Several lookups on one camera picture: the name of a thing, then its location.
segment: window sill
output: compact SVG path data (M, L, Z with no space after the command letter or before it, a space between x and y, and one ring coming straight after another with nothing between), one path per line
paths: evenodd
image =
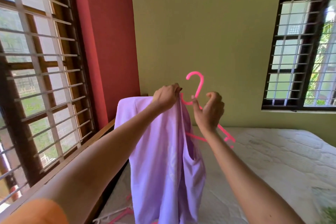
M315 113L315 114L322 114L322 113L328 113L328 114L336 114L336 111L291 111L291 110L261 110L262 112L288 112L288 113Z
M32 197L44 184L46 184L50 179L52 179L59 171L63 169L67 164L70 163L75 157L78 156L83 150L101 138L115 123L115 119L109 122L105 127L99 130L94 136L92 136L85 144L83 144L78 150L61 162L57 167L55 167L50 173L43 177L38 183L31 187L25 194L23 194L19 199L7 207L2 213L0 213L0 223L12 214L17 208L23 205L30 197Z

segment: bedsheet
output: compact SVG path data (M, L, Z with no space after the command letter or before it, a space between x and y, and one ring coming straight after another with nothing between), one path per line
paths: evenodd
M234 151L274 188L307 224L318 221L312 187L336 188L336 148L313 133L295 129L225 128ZM194 133L201 136L198 127ZM199 209L200 224L248 223L206 142L198 141L207 179ZM131 204L130 167L125 168L100 217ZM103 218L108 223L112 217ZM127 216L119 224L133 224Z

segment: person's left hand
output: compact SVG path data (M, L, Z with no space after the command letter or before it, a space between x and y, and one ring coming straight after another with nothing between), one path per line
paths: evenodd
M163 86L162 88L155 91L152 104L155 105L161 113L165 112L172 108L176 103L181 90L182 88L178 83L169 86Z

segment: window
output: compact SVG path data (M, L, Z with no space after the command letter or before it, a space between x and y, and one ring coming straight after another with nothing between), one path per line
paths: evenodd
M94 133L70 0L0 0L0 212Z
M262 109L336 111L336 0L280 0Z

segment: purple fabric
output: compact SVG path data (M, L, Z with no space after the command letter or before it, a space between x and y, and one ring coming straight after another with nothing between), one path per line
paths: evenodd
M115 128L145 109L152 97L120 100ZM132 201L137 224L191 224L205 184L205 167L192 133L190 117L179 100L145 131L129 158Z

